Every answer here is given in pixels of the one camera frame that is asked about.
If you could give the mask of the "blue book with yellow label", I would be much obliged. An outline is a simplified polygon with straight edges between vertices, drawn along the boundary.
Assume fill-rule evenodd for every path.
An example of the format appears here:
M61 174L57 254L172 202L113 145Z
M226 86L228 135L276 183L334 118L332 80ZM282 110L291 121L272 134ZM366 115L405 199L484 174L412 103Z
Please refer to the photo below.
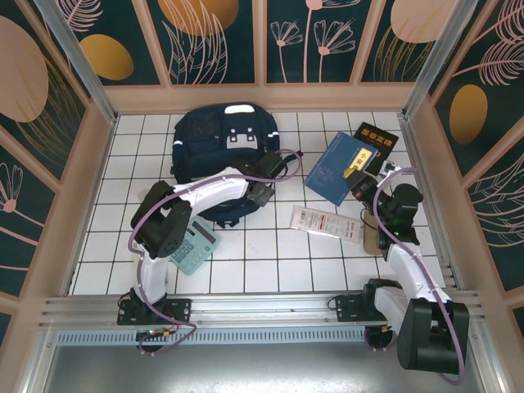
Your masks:
M340 206L350 191L346 171L366 169L377 153L376 147L339 132L306 176L304 186Z

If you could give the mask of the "black book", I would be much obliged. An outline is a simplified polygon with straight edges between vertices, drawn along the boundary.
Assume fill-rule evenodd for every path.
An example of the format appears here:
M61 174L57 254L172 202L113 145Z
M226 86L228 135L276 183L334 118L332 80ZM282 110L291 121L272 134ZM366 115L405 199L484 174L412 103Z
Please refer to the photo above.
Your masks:
M378 175L382 164L388 160L393 151L398 137L378 127L363 122L354 134L354 137L371 147L377 148L377 154L368 165L366 171L372 175Z

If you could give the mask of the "tan wooden piece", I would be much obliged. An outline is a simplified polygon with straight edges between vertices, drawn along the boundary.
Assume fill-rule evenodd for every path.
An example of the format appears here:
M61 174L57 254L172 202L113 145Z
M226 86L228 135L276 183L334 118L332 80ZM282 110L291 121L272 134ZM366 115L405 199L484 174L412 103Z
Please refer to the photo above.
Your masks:
M364 210L362 220L364 223L364 251L373 256L381 255L382 251L377 247L377 221L375 217L368 210Z

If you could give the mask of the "clear stationery pack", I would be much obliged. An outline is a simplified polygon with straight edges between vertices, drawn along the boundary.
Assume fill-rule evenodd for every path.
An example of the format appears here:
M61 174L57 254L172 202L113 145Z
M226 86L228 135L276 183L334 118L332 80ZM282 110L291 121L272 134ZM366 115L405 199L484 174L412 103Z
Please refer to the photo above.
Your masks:
M289 228L337 238L344 242L359 243L360 241L358 220L323 210L293 206Z

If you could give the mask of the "navy blue backpack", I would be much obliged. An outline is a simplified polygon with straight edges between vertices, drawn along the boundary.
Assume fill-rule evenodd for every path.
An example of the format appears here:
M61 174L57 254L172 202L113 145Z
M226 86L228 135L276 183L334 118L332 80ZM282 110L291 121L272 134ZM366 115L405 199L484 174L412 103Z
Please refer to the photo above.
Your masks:
M175 126L171 173L177 184L191 183L237 160L280 150L276 122L262 107L247 102L203 106L189 111ZM258 209L252 201L237 199L199 216L226 228Z

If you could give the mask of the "teal calculator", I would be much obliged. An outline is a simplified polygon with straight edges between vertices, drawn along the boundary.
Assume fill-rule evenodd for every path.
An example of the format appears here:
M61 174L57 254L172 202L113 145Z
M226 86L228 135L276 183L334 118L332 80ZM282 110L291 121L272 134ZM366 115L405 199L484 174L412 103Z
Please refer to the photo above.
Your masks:
M192 275L213 254L220 238L209 222L195 216L187 226L182 245L169 261L186 275Z

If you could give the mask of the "grey steel sheet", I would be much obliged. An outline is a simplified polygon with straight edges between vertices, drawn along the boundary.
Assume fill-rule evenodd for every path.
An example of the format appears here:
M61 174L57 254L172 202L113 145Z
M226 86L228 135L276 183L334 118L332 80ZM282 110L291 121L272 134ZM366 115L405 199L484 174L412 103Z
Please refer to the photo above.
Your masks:
M498 393L468 360L451 386L407 371L363 343L180 346L153 358L133 347L60 347L44 393Z

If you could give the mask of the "aluminium side rail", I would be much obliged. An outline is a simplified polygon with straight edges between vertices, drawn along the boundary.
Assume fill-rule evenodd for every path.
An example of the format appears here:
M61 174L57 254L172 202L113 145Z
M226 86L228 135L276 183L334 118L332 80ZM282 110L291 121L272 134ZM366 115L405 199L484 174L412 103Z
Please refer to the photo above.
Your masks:
M422 148L416 138L414 128L409 121L401 116L399 118L399 123L410 162L415 165L417 170L417 173L415 174L417 183L422 188L422 193L424 194L424 210L426 211L429 228L431 230L440 265L450 271L450 274L444 274L445 282L448 283L454 291L463 291L464 285L461 273L456 265L454 252L451 249L449 236L445 229L445 223L440 212L436 192L431 183L427 164L422 154Z

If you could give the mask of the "aluminium front rail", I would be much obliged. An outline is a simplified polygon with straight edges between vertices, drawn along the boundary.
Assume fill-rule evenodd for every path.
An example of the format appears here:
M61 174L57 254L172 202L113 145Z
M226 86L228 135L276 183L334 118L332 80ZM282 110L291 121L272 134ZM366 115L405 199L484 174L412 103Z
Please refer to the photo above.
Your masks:
M334 326L328 292L190 295L190 322L199 328ZM55 329L117 328L117 295L52 297L45 301L38 326Z

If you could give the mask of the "aluminium corner post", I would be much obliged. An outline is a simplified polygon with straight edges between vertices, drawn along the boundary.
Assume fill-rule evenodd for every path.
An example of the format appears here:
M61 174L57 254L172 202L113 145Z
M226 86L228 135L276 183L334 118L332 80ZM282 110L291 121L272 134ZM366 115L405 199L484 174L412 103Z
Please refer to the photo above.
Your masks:
M63 18L61 10L54 0L34 0L34 3L43 19L48 23L61 48L70 58L72 66L77 70L79 77L101 110L105 120L110 125L114 125L117 112L112 106L100 79L90 66L88 58L79 45L79 41Z
M416 113L463 30L471 20L477 4L478 0L458 0L440 33L440 37L433 45L418 74L415 84L399 113L399 120L408 121Z

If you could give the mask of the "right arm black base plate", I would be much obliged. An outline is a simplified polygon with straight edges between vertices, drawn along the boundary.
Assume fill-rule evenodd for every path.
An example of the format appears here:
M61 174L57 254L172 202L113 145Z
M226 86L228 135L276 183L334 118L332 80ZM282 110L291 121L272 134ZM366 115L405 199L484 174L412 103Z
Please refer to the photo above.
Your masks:
M349 294L336 298L335 311L341 323L383 325L402 322L408 303L404 295L395 297L380 292L375 300L375 295Z

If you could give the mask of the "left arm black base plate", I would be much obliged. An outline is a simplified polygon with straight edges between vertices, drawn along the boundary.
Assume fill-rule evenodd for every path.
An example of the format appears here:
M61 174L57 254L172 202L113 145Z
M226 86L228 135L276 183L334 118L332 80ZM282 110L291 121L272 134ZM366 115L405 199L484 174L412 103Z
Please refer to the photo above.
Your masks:
M116 323L119 326L152 326L172 324L172 319L187 323L190 319L189 299L166 299L153 306L168 318L162 318L154 313L141 301L126 299L120 302Z

